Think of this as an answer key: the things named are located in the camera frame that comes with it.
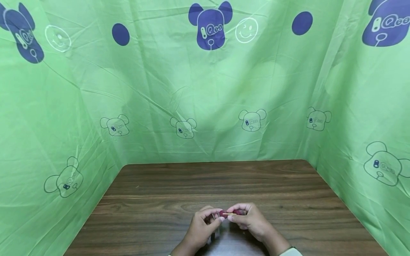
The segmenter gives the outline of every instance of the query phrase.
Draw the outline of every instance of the wrist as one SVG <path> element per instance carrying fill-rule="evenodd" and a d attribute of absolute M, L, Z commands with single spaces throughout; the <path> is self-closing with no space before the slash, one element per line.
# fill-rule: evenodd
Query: wrist
<path fill-rule="evenodd" d="M 279 256 L 292 247 L 274 227 L 266 232 L 262 243 L 268 249 L 270 256 Z"/>
<path fill-rule="evenodd" d="M 172 256 L 194 256 L 198 249 L 190 241 L 184 238 L 171 252 Z"/>
<path fill-rule="evenodd" d="M 194 255 L 200 247 L 196 245 L 191 239 L 184 237 L 184 239 L 181 241 L 181 244 L 187 249 L 187 253 L 190 255 Z"/>
<path fill-rule="evenodd" d="M 275 240 L 275 235 L 278 232 L 275 230 L 275 228 L 269 223 L 269 227 L 266 228 L 264 231 L 263 237 L 262 237 L 262 243 L 266 246 L 269 243 L 272 243 L 273 240 Z"/>

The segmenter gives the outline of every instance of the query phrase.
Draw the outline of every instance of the brown tabletop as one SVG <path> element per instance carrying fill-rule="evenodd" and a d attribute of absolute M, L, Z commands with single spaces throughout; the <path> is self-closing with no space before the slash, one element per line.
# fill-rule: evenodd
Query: brown tabletop
<path fill-rule="evenodd" d="M 195 211 L 254 202 L 303 256 L 386 256 L 303 160 L 125 166 L 65 256 L 168 256 Z M 267 255 L 225 221 L 197 255 Z"/>

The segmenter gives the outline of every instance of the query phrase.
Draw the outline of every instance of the blue bear print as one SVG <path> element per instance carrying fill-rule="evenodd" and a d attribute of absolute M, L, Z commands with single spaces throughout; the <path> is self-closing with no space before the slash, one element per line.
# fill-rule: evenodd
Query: blue bear print
<path fill-rule="evenodd" d="M 33 31 L 36 26 L 27 8 L 20 3 L 16 11 L 6 9 L 0 3 L 0 12 L 3 14 L 3 19 L 0 18 L 0 27 L 11 32 L 21 56 L 30 63 L 40 63 L 44 59 L 44 52 L 34 37 Z"/>
<path fill-rule="evenodd" d="M 183 139 L 192 139 L 194 137 L 194 130 L 196 128 L 196 122 L 194 119 L 189 118 L 186 121 L 179 121 L 173 117 L 169 121 L 173 127 L 175 127 L 175 133 L 178 137 Z"/>
<path fill-rule="evenodd" d="M 410 1 L 373 0 L 369 15 L 372 18 L 362 36 L 365 45 L 392 46 L 407 36 L 410 26 Z"/>
<path fill-rule="evenodd" d="M 223 2 L 218 9 L 204 10 L 193 4 L 188 12 L 189 22 L 198 27 L 196 42 L 204 50 L 219 49 L 225 43 L 224 27 L 232 20 L 233 10 L 229 2 Z"/>
<path fill-rule="evenodd" d="M 119 115 L 117 118 L 101 118 L 101 128 L 108 128 L 108 132 L 111 136 L 125 136 L 130 133 L 127 124 L 130 121 L 126 115 Z"/>
<path fill-rule="evenodd" d="M 69 197 L 83 182 L 83 176 L 78 171 L 78 160 L 75 157 L 70 157 L 67 160 L 67 167 L 59 175 L 52 175 L 44 182 L 44 191 L 46 193 L 60 192 L 63 198 Z"/>
<path fill-rule="evenodd" d="M 245 131 L 258 131 L 262 126 L 260 121 L 266 118 L 266 111 L 263 109 L 256 112 L 242 110 L 238 118 L 243 120 L 242 129 Z"/>
<path fill-rule="evenodd" d="M 330 111 L 319 111 L 310 107 L 307 109 L 307 125 L 309 129 L 316 131 L 323 131 L 325 129 L 325 123 L 329 123 L 332 118 L 332 113 Z"/>
<path fill-rule="evenodd" d="M 399 177 L 410 178 L 410 160 L 398 159 L 387 152 L 383 142 L 375 141 L 366 147 L 371 158 L 364 163 L 364 170 L 381 183 L 396 186 Z"/>

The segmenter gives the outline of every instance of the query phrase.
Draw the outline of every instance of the sleeve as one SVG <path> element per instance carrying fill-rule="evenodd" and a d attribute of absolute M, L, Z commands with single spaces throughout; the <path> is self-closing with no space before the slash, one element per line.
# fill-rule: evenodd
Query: sleeve
<path fill-rule="evenodd" d="M 303 255 L 295 247 L 292 247 L 279 256 L 303 256 Z"/>

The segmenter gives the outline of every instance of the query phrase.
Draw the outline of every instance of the bear ear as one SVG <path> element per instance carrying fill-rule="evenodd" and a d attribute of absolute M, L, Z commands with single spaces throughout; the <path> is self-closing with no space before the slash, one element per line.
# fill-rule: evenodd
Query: bear ear
<path fill-rule="evenodd" d="M 100 125 L 101 125 L 101 127 L 102 127 L 102 128 L 108 128 L 108 124 L 107 124 L 108 121 L 109 121 L 109 119 L 106 118 L 106 117 L 101 118 L 101 120 L 100 120 Z"/>
<path fill-rule="evenodd" d="M 175 117 L 171 118 L 171 120 L 169 121 L 171 123 L 171 125 L 173 127 L 177 127 L 177 122 L 179 122 L 178 119 L 176 119 Z"/>
<path fill-rule="evenodd" d="M 245 115 L 246 115 L 247 113 L 248 113 L 248 112 L 247 112 L 246 110 L 242 110 L 242 111 L 239 113 L 238 118 L 239 118 L 240 120 L 243 120 L 244 117 L 245 117 Z"/>
<path fill-rule="evenodd" d="M 44 182 L 44 191 L 47 193 L 53 193 L 58 189 L 57 187 L 57 179 L 59 175 L 53 175 L 46 179 Z"/>
<path fill-rule="evenodd" d="M 330 122 L 332 119 L 332 113 L 330 111 L 323 112 L 326 116 L 326 121 L 325 122 Z"/>
<path fill-rule="evenodd" d="M 372 142 L 366 147 L 366 152 L 371 156 L 373 156 L 376 152 L 379 152 L 379 151 L 387 152 L 386 145 L 381 141 Z"/>
<path fill-rule="evenodd" d="M 71 156 L 67 159 L 67 166 L 74 166 L 75 169 L 78 167 L 78 159 Z"/>
<path fill-rule="evenodd" d="M 307 109 L 307 111 L 308 111 L 308 112 L 307 112 L 306 117 L 309 117 L 310 113 L 315 112 L 316 109 L 314 109 L 314 107 L 311 106 L 310 108 Z"/>
<path fill-rule="evenodd" d="M 401 173 L 400 175 L 406 178 L 410 178 L 410 160 L 409 159 L 399 159 L 401 163 Z"/>
<path fill-rule="evenodd" d="M 34 30 L 36 28 L 36 24 L 34 23 L 33 17 L 22 3 L 18 5 L 18 11 L 26 18 L 31 29 Z"/>
<path fill-rule="evenodd" d="M 118 118 L 121 119 L 122 121 L 124 121 L 124 123 L 126 125 L 130 122 L 130 120 L 128 119 L 128 117 L 126 115 L 121 114 L 121 115 L 118 116 Z"/>
<path fill-rule="evenodd" d="M 228 24 L 232 20 L 233 16 L 232 6 L 230 3 L 228 1 L 221 3 L 218 10 L 223 14 L 224 24 Z"/>
<path fill-rule="evenodd" d="M 191 8 L 189 8 L 189 12 L 188 12 L 188 19 L 192 25 L 194 26 L 198 25 L 198 17 L 199 17 L 199 14 L 203 12 L 203 10 L 204 9 L 199 4 L 191 5 Z"/>
<path fill-rule="evenodd" d="M 196 122 L 195 122 L 194 119 L 189 118 L 189 119 L 187 120 L 187 122 L 192 126 L 192 129 L 195 129 L 195 128 L 196 128 Z"/>
<path fill-rule="evenodd" d="M 0 16 L 1 16 L 1 18 L 0 18 L 0 27 L 2 27 L 3 29 L 8 31 L 9 28 L 6 26 L 6 22 L 3 19 L 3 14 L 4 14 L 5 11 L 6 11 L 6 8 L 4 7 L 4 5 L 2 5 L 0 3 Z"/>
<path fill-rule="evenodd" d="M 373 16 L 374 12 L 376 11 L 377 7 L 379 7 L 385 0 L 372 0 L 369 6 L 369 15 Z"/>
<path fill-rule="evenodd" d="M 266 111 L 265 110 L 259 109 L 258 111 L 256 111 L 256 113 L 258 113 L 261 120 L 264 120 L 266 118 Z"/>

